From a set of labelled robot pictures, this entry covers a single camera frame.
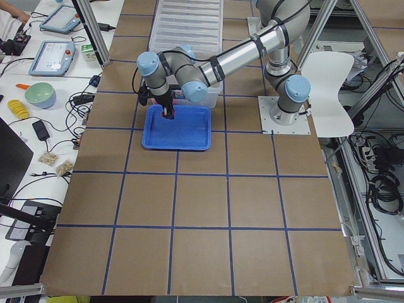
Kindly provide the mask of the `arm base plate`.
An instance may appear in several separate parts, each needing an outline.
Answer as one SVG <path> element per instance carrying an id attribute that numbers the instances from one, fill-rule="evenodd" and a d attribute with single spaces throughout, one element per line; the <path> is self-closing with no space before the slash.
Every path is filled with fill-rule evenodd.
<path id="1" fill-rule="evenodd" d="M 278 97 L 259 96 L 258 103 L 263 134 L 311 134 L 304 104 L 298 112 L 289 114 L 278 107 Z"/>

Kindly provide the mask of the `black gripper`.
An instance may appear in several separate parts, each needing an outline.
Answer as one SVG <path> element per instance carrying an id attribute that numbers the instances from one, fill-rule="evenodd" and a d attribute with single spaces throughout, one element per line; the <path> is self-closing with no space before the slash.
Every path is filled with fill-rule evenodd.
<path id="1" fill-rule="evenodd" d="M 163 95 L 152 95 L 152 98 L 155 99 L 157 104 L 160 104 L 163 107 L 163 111 L 161 116 L 164 119 L 174 119 L 175 118 L 175 110 L 173 106 L 173 97 L 171 90 L 168 90 Z"/>

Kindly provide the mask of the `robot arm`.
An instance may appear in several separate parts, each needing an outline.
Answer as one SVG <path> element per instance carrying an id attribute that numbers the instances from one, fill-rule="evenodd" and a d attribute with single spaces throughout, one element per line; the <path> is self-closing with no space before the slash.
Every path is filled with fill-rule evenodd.
<path id="1" fill-rule="evenodd" d="M 163 108 L 166 119 L 175 117 L 174 94 L 167 82 L 174 76 L 185 98 L 202 102 L 208 88 L 251 62 L 268 58 L 266 79 L 278 93 L 285 94 L 282 81 L 293 72 L 290 44 L 306 28 L 310 17 L 309 1 L 256 1 L 262 28 L 236 46 L 195 65 L 196 58 L 188 45 L 163 52 L 143 52 L 136 61 L 137 72 L 144 78 L 136 91 L 138 102 L 145 106 L 152 98 Z"/>

